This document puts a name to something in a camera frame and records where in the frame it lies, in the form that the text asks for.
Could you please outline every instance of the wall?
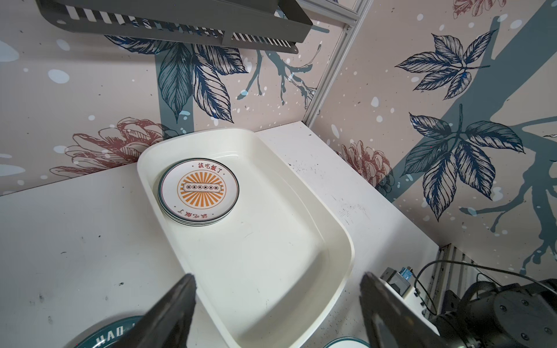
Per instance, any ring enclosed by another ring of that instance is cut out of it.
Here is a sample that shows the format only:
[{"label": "wall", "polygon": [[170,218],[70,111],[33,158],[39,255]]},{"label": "wall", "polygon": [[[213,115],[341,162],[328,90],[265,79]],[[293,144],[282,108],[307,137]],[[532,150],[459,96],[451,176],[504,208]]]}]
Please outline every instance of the wall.
[{"label": "wall", "polygon": [[0,193],[132,163],[172,136],[301,120],[342,31],[310,16],[298,55],[198,46],[205,58],[183,64],[192,45],[71,33],[34,1],[3,2]]},{"label": "wall", "polygon": [[440,246],[555,277],[556,51],[555,0],[375,0],[313,130]]}]

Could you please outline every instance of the printed label on plate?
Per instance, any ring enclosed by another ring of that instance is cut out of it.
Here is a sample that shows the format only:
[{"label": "printed label on plate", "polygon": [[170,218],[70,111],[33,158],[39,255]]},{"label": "printed label on plate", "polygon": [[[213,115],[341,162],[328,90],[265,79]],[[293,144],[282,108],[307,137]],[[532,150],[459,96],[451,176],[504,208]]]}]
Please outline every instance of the printed label on plate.
[{"label": "printed label on plate", "polygon": [[179,219],[205,222],[226,214],[238,197],[238,182],[223,164],[189,159],[175,164],[162,178],[161,203]]}]

